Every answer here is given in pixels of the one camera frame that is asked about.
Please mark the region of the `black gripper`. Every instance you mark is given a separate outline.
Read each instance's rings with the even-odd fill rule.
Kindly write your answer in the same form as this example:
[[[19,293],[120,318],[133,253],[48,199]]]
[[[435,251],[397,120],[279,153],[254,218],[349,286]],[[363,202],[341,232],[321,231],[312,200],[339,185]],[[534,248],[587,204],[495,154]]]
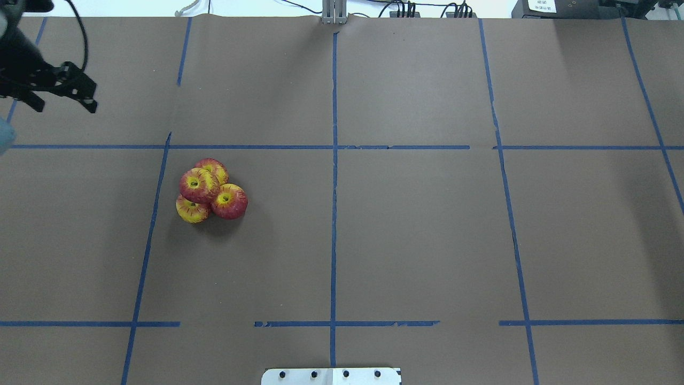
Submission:
[[[10,97],[17,83],[40,91],[54,86],[53,66],[16,24],[7,24],[3,30],[1,68],[2,98]],[[21,100],[38,113],[44,110],[45,101],[34,91],[23,90]]]

